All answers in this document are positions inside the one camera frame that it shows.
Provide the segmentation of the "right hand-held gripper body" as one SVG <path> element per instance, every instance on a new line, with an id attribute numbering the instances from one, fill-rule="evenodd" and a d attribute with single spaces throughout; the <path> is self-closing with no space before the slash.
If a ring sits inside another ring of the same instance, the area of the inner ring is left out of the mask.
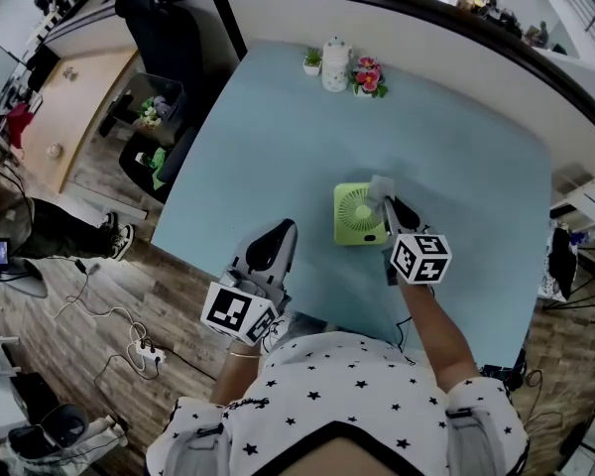
<path id="1" fill-rule="evenodd" d="M 388 236 L 383 250 L 387 283 L 398 279 L 409 285 L 439 284 L 452 259 L 446 237 L 430 234 L 421 226 L 419 216 L 397 197 L 385 198 L 383 204 Z"/>

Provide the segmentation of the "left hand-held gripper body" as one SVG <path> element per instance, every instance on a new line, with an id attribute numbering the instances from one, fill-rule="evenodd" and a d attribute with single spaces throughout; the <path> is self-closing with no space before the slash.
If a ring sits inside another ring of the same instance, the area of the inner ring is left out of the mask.
<path id="1" fill-rule="evenodd" d="M 201 313 L 205 326 L 254 346 L 284 312 L 291 297 L 284 286 L 288 272 L 279 263 L 283 220 L 239 242 L 220 279 L 208 288 Z"/>

